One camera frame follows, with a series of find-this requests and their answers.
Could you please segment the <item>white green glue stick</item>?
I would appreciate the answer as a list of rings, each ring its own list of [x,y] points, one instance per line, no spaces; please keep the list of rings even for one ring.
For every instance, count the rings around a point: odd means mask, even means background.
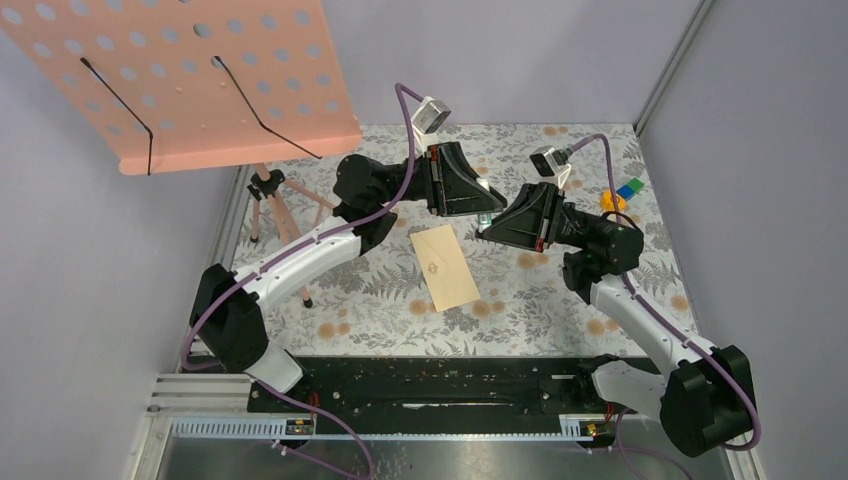
[[[492,214],[481,213],[477,215],[477,229],[485,230],[492,225]]]

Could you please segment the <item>cream envelope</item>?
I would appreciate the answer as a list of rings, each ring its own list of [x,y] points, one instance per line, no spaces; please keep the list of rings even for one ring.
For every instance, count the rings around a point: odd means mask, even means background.
[[[410,239],[437,312],[481,299],[451,225],[412,233]]]

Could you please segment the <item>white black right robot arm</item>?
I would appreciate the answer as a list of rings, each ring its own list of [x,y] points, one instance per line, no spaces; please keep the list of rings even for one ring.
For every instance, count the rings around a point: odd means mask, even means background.
[[[513,202],[492,189],[481,192],[491,219],[480,222],[476,237],[538,253],[568,246],[562,268],[567,289],[614,320],[657,369],[634,370],[612,357],[594,360],[573,386],[579,407],[597,412],[612,402],[655,419],[689,457],[758,445],[762,423],[747,356],[667,317],[630,278],[644,249],[644,233],[631,217],[618,209],[582,211],[550,183],[523,184]]]

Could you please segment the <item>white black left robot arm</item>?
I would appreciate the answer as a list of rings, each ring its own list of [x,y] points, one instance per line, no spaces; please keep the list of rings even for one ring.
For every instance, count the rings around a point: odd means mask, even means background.
[[[188,361],[185,368],[222,366],[227,373],[246,374],[272,389],[285,410],[301,409],[311,387],[295,357],[269,340],[265,314],[325,272],[380,245],[397,220],[391,210],[400,201],[423,201],[441,217],[495,213],[507,205],[456,141],[393,165],[350,154],[338,165],[333,192],[339,205],[309,233],[235,271],[215,264],[203,273],[190,336],[214,358]]]

